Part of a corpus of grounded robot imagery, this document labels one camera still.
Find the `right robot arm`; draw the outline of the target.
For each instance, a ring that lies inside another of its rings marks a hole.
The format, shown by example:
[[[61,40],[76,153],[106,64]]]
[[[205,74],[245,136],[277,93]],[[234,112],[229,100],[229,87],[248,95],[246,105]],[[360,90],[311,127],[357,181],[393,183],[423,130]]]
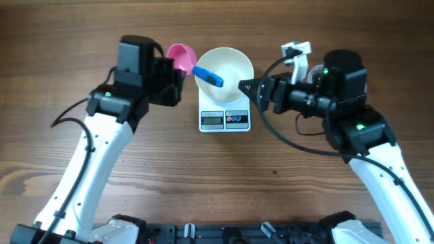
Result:
[[[260,114],[290,110],[322,119],[329,157],[350,165],[370,192],[396,243],[432,243],[433,213],[409,174],[387,120],[367,104],[367,70],[358,53],[337,49],[308,75],[298,69],[242,80]]]

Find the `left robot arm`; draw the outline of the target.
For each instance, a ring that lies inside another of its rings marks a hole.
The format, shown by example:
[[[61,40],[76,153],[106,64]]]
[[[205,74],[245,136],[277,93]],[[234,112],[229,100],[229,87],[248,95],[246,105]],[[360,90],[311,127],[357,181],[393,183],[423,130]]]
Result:
[[[61,113],[55,119],[54,125],[72,121],[83,132],[53,196],[32,226],[16,225],[11,243],[149,243],[144,220],[117,215],[94,228],[94,216],[113,166],[150,104],[181,100],[184,73],[174,59],[155,55],[162,51],[152,38],[122,36],[117,65],[108,74],[113,82],[85,98],[86,118]]]

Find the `pink scoop blue handle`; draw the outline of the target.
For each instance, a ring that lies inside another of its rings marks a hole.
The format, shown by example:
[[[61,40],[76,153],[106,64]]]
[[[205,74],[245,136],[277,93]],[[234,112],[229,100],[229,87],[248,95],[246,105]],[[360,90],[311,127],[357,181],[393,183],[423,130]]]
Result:
[[[172,44],[169,46],[166,56],[174,60],[174,68],[181,70],[183,75],[195,75],[210,85],[223,87],[223,78],[197,65],[197,56],[189,45]]]

